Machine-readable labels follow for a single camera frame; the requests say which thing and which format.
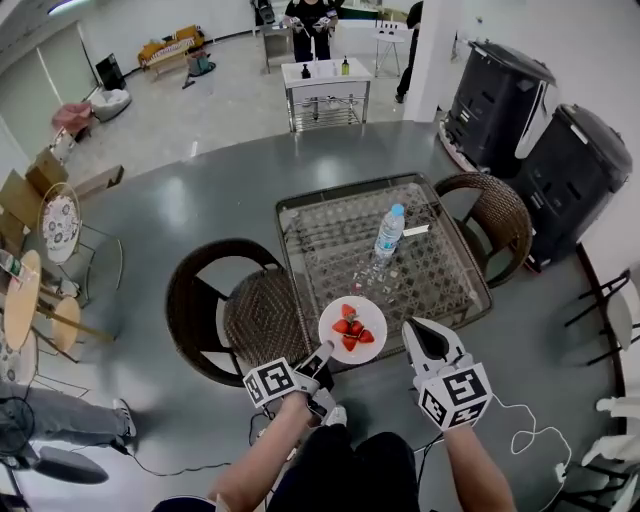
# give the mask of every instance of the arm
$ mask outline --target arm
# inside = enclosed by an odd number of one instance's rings
[[[468,425],[444,433],[453,479],[465,512],[515,512],[511,489]]]
[[[264,435],[216,480],[209,499],[215,501],[220,495],[231,512],[255,510],[271,490],[311,417],[306,395],[288,395]]]

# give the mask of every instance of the jeans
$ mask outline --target jeans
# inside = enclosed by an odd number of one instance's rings
[[[81,446],[108,444],[126,432],[127,419],[122,411],[48,389],[30,388],[27,393],[26,386],[0,382],[0,398],[25,395],[31,409],[18,400],[0,404],[0,433],[13,432],[15,448],[23,444],[31,425],[30,441],[67,441]],[[31,453],[29,445],[25,450],[23,455]]]

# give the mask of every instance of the sneaker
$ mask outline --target sneaker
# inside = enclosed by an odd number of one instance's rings
[[[131,410],[129,409],[127,402],[125,402],[122,398],[116,398],[113,401],[113,408],[116,411],[120,411],[122,414],[124,414],[124,417],[126,418],[127,423],[125,424],[125,431],[122,437],[125,437],[125,438],[136,437],[136,434],[138,433],[138,431],[136,430],[136,426],[133,424],[133,418],[131,417]]]
[[[325,423],[328,427],[331,425],[344,425],[347,426],[347,410],[341,405],[336,405],[333,408],[333,411],[329,414],[327,418],[327,422]]]

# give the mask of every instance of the bottle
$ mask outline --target bottle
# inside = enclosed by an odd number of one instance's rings
[[[398,240],[404,231],[404,206],[394,204],[382,219],[378,238],[374,247],[376,256],[380,259],[388,259],[396,250]]]
[[[18,281],[28,281],[31,278],[31,271],[18,258],[2,249],[0,249],[0,267]]]

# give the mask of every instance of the wicker chair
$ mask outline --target wicker chair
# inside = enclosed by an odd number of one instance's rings
[[[511,262],[487,284],[495,288],[506,283],[514,272],[525,262],[532,242],[531,218],[527,207],[511,187],[501,180],[487,174],[465,173],[445,178],[436,184],[438,195],[458,189],[477,189],[482,193],[463,220],[457,220],[458,229],[462,232],[480,269],[486,275],[489,260],[511,246],[513,258]],[[473,219],[482,228],[491,243],[491,251],[487,253],[478,236],[468,226]]]
[[[228,297],[198,277],[205,267],[226,257],[247,258],[262,267]],[[216,329],[219,301],[224,303],[229,346],[222,344]],[[228,386],[243,386],[238,359],[255,367],[279,357],[294,363],[308,353],[287,272],[251,240],[220,240],[189,254],[169,282],[166,316],[178,352],[197,371]],[[207,353],[228,354],[237,373],[219,367]]]

